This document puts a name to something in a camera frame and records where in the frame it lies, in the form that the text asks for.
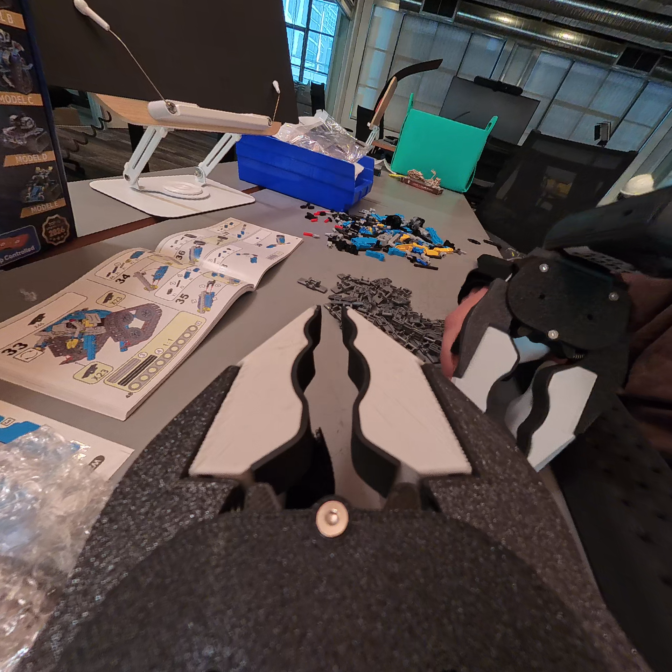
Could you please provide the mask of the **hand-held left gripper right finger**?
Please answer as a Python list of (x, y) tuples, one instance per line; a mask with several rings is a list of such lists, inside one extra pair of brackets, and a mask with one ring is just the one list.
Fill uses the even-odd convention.
[(421, 360), (353, 308), (341, 310), (357, 388), (351, 460), (365, 483), (417, 483), (473, 471)]

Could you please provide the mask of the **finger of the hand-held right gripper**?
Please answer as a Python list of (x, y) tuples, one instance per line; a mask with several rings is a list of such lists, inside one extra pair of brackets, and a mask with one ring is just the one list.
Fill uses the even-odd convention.
[(578, 365), (544, 362), (516, 399), (517, 445), (536, 471), (574, 441), (597, 378)]
[(513, 372), (519, 353), (508, 332), (488, 326), (465, 371), (452, 382), (481, 412), (488, 407), (492, 387)]

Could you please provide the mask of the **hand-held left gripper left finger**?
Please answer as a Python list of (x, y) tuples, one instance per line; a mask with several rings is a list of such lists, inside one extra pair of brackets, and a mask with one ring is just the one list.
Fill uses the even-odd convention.
[(239, 362), (190, 476), (298, 483), (312, 461), (305, 391), (320, 338), (321, 307), (310, 307)]

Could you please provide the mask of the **pile of grey track pieces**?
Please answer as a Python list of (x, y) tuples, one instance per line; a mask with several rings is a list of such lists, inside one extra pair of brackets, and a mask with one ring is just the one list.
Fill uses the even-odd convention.
[(389, 278), (339, 273), (324, 307), (339, 324), (343, 309), (354, 309), (419, 359), (438, 365), (444, 322), (415, 311), (411, 298), (411, 290), (393, 285)]

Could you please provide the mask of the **grey desk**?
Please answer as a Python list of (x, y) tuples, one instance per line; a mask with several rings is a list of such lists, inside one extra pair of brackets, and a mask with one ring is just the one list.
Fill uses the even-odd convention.
[[(126, 420), (191, 355), (222, 316), (301, 245), (298, 237), (228, 217), (181, 232), (155, 249), (130, 248), (63, 291), (1, 324), (1, 379)], [(122, 457), (95, 475), (88, 460), (109, 441), (81, 447), (54, 425), (6, 439), (1, 449), (1, 582), (55, 595), (86, 577), (84, 550), (112, 550), (105, 514), (139, 559), (186, 524), (212, 517), (224, 495), (260, 484), (309, 509), (327, 535), (348, 512), (313, 475), (318, 437), (305, 387), (315, 374), (321, 307), (283, 327), (185, 409), (135, 464), (122, 503), (106, 484)]]

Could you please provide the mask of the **curved wooden desk lamp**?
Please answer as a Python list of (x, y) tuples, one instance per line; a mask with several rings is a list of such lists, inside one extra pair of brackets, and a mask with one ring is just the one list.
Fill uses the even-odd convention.
[(399, 81), (414, 74), (434, 71), (440, 67), (442, 62), (443, 59), (439, 58), (432, 61), (415, 63), (399, 70), (391, 77), (379, 95), (370, 118), (365, 119), (366, 127), (369, 129), (369, 133), (365, 139), (366, 146), (372, 147), (375, 142), (381, 139), (381, 134), (383, 132), (381, 127), (383, 126), (382, 120), (384, 113), (391, 103), (392, 97), (397, 90)]

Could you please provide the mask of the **person's right hand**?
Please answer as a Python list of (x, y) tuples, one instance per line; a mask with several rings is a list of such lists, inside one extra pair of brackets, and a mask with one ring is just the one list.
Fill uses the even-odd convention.
[(488, 288), (472, 290), (458, 304), (444, 321), (443, 338), (441, 344), (440, 365), (441, 372), (447, 379), (452, 379), (460, 356), (452, 352), (453, 345), (459, 337), (462, 325), (472, 308), (487, 294)]

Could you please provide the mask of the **heap of blue black bricks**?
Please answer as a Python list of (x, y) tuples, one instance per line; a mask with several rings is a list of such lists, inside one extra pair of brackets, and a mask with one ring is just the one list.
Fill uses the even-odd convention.
[(347, 213), (337, 230), (336, 234), (326, 238), (327, 247), (351, 256), (365, 256), (377, 261), (399, 257), (414, 267), (434, 271), (442, 259), (464, 255), (461, 249), (441, 237), (418, 216), (380, 215), (370, 208), (357, 215)]

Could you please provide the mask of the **building instruction booklet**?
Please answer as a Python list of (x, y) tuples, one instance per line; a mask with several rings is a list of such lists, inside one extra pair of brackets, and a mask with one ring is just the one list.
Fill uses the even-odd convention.
[(301, 242), (228, 217), (122, 251), (1, 324), (1, 379), (124, 421)]

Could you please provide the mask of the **blue sticker sheet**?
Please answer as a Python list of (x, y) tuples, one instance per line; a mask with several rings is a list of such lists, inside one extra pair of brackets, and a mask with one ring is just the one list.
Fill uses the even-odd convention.
[(1, 401), (1, 448), (40, 428), (47, 427), (59, 434), (80, 460), (98, 470), (101, 477), (110, 480), (134, 450), (114, 441), (99, 437), (71, 425), (40, 415), (33, 411)]

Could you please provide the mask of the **small wooden model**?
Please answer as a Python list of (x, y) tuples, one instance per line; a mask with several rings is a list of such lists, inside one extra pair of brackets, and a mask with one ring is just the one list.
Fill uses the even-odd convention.
[(441, 179), (437, 176), (436, 171), (432, 170), (431, 173), (432, 174), (429, 177), (425, 177), (421, 171), (411, 169), (406, 174), (401, 175), (399, 180), (416, 189), (439, 196), (443, 193)]

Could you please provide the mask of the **black monitor screen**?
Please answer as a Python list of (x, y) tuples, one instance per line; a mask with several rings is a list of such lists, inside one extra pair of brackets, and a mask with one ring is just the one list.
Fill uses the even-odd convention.
[(523, 90), (514, 85), (483, 77), (454, 77), (439, 115), (479, 128), (496, 116), (491, 137), (518, 145), (539, 105), (537, 99), (524, 96)]

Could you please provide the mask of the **white adjustable stand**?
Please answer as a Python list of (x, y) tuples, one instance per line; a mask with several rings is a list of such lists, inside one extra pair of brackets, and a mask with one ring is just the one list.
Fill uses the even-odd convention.
[[(88, 1), (73, 1), (73, 4), (82, 15), (111, 33), (130, 52), (122, 39), (111, 31), (109, 23), (89, 7)], [(145, 127), (145, 132), (125, 164), (123, 177), (95, 181), (92, 188), (147, 214), (165, 218), (212, 212), (251, 202), (252, 198), (241, 191), (225, 188), (210, 180), (209, 174), (243, 135), (273, 137), (282, 123), (267, 115), (227, 112), (168, 99), (144, 69), (140, 71), (156, 90), (157, 100), (96, 94), (103, 105), (131, 124)], [(142, 175), (156, 147), (174, 130), (215, 132), (221, 133), (222, 137), (192, 175)]]

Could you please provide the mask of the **blue plastic bin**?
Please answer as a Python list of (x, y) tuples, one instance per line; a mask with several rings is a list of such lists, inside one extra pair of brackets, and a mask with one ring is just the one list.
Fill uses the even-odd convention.
[(239, 179), (285, 196), (348, 211), (372, 190), (374, 159), (358, 165), (297, 147), (272, 136), (243, 135), (237, 142)]

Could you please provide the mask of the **clear plastic bags bundle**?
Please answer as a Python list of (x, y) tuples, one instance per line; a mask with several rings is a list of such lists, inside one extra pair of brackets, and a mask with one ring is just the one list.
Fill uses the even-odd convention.
[(370, 150), (324, 110), (313, 116), (300, 116), (297, 124), (285, 123), (276, 139), (315, 153), (355, 164)]

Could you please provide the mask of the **blue building set box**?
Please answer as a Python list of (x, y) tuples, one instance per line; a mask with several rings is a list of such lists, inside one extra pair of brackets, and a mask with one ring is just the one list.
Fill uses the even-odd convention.
[(27, 1), (1, 2), (1, 269), (77, 238)]

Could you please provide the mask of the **black panel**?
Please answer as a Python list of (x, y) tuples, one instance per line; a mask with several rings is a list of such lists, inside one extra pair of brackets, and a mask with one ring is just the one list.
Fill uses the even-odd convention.
[(298, 122), (282, 1), (28, 1), (46, 82)]

